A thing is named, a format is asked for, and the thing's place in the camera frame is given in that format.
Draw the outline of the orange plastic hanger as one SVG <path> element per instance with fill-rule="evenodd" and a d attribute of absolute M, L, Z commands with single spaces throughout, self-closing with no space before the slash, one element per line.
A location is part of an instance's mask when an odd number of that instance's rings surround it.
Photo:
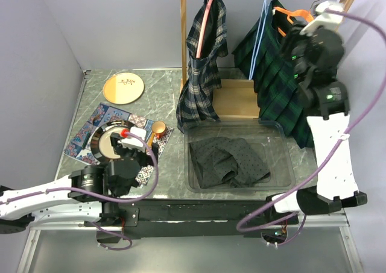
<path fill-rule="evenodd" d="M 294 21 L 297 17 L 304 19 L 307 23 L 310 23 L 314 20 L 313 15 L 306 10 L 296 10 L 289 11 L 285 8 L 275 6 L 272 10 L 273 16 L 278 14 L 276 18 L 277 22 L 277 31 L 282 36 L 286 36 L 286 29 L 294 24 Z"/>

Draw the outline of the green navy plaid skirt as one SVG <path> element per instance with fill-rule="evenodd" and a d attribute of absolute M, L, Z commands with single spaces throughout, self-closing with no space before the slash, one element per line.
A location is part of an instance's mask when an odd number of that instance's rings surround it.
<path fill-rule="evenodd" d="M 253 74 L 253 89 L 260 108 L 259 118 L 276 121 L 286 136 L 293 137 L 300 148 L 314 147 L 311 129 L 297 95 L 297 82 L 292 66 L 280 53 L 282 37 L 277 31 L 273 7 L 283 5 L 271 0 L 265 23 L 264 35 Z M 258 22 L 252 26 L 233 50 L 234 65 L 248 78 Z"/>

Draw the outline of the dark grey dotted skirt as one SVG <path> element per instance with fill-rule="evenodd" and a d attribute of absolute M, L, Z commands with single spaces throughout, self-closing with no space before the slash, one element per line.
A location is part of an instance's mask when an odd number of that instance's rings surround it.
<path fill-rule="evenodd" d="M 253 187 L 271 172 L 243 138 L 211 137 L 189 144 L 192 166 L 202 189 L 222 184 Z"/>

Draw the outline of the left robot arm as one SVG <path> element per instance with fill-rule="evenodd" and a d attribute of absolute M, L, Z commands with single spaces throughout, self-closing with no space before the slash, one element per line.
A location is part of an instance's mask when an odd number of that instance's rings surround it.
<path fill-rule="evenodd" d="M 61 221 L 115 225 L 120 218 L 120 204 L 136 203 L 148 196 L 127 197 L 132 187 L 138 187 L 136 176 L 142 168 L 152 166 L 159 173 L 159 146 L 148 145 L 133 130 L 112 133 L 110 142 L 120 156 L 117 160 L 89 165 L 27 189 L 2 186 L 1 233 L 19 233 L 30 225 Z"/>

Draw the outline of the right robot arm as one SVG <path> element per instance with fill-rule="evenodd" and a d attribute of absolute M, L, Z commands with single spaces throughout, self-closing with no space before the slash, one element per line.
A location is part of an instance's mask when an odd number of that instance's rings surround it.
<path fill-rule="evenodd" d="M 341 145 L 317 174 L 315 186 L 301 188 L 287 197 L 267 197 L 264 217 L 279 223 L 286 214 L 326 215 L 343 208 L 367 204 L 367 194 L 358 189 L 352 171 L 348 135 L 350 104 L 346 86 L 337 79 L 344 55 L 343 41 L 332 30 L 318 27 L 304 33 L 295 25 L 285 36 L 281 52 L 294 64 L 297 94 L 312 133 L 317 165 L 321 166 L 337 141 Z"/>

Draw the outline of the light blue wire hanger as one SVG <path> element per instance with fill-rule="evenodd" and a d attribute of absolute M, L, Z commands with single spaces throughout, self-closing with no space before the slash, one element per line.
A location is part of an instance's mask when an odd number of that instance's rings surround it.
<path fill-rule="evenodd" d="M 252 80 L 254 70 L 256 67 L 256 59 L 257 59 L 257 56 L 259 54 L 262 38 L 264 35 L 265 23 L 266 23 L 266 19 L 267 19 L 268 8 L 270 6 L 270 2 L 271 2 L 271 0 L 264 0 L 263 4 L 262 4 L 261 14 L 260 14 L 259 22 L 258 22 L 258 28 L 256 31 L 256 37 L 255 37 L 255 43 L 253 46 L 253 52 L 252 52 L 252 57 L 251 57 L 251 62 L 250 62 L 250 70 L 249 70 L 249 74 L 248 74 L 249 80 Z"/>

